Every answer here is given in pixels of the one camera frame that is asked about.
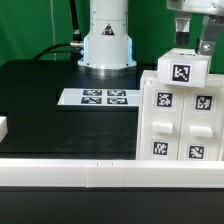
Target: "white panel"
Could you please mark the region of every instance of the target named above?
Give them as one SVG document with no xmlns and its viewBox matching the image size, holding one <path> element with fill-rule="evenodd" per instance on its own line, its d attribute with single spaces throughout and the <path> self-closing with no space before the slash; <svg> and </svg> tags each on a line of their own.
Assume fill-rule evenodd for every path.
<svg viewBox="0 0 224 224">
<path fill-rule="evenodd" d="M 185 88 L 164 85 L 144 71 L 138 120 L 137 159 L 177 159 Z"/>
<path fill-rule="evenodd" d="M 58 105 L 138 107 L 139 90 L 64 89 Z"/>
<path fill-rule="evenodd" d="M 209 75 L 205 88 L 186 89 L 178 159 L 219 159 L 224 122 L 223 84 L 224 76 Z"/>
</svg>

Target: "black tabletop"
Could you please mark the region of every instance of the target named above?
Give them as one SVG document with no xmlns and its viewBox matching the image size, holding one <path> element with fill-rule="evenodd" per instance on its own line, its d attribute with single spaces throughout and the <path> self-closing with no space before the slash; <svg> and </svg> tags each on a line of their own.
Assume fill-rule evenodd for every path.
<svg viewBox="0 0 224 224">
<path fill-rule="evenodd" d="M 12 61 L 0 68 L 0 157 L 134 159 L 138 108 L 57 106 L 64 88 L 138 89 L 139 72 L 97 77 L 75 64 Z"/>
</svg>

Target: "white cube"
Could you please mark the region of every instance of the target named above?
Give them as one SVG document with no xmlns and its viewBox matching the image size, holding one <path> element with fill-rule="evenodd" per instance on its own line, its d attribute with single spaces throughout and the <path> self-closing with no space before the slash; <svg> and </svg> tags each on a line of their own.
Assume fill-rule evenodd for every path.
<svg viewBox="0 0 224 224">
<path fill-rule="evenodd" d="M 165 84 L 204 87 L 211 56 L 174 48 L 158 60 L 158 81 Z"/>
</svg>

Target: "black table surface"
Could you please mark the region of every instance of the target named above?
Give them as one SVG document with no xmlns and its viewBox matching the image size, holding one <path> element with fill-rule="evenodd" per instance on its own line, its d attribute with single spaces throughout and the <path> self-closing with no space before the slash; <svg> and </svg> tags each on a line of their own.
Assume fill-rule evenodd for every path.
<svg viewBox="0 0 224 224">
<path fill-rule="evenodd" d="M 75 64 L 12 61 L 0 68 L 0 157 L 134 159 L 138 108 L 57 106 L 63 88 L 138 89 L 139 72 L 97 77 Z"/>
<path fill-rule="evenodd" d="M 138 89 L 139 72 L 97 78 L 69 62 L 0 68 L 0 158 L 134 159 L 137 108 L 58 107 L 63 88 Z M 0 223 L 224 223 L 223 189 L 0 187 Z"/>
</svg>

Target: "white edge rail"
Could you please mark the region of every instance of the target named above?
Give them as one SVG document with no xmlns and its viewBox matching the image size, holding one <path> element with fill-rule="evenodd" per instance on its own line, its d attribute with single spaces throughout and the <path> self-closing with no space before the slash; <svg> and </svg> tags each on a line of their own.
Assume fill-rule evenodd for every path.
<svg viewBox="0 0 224 224">
<path fill-rule="evenodd" d="M 224 162 L 0 159 L 0 186 L 224 188 Z"/>
</svg>

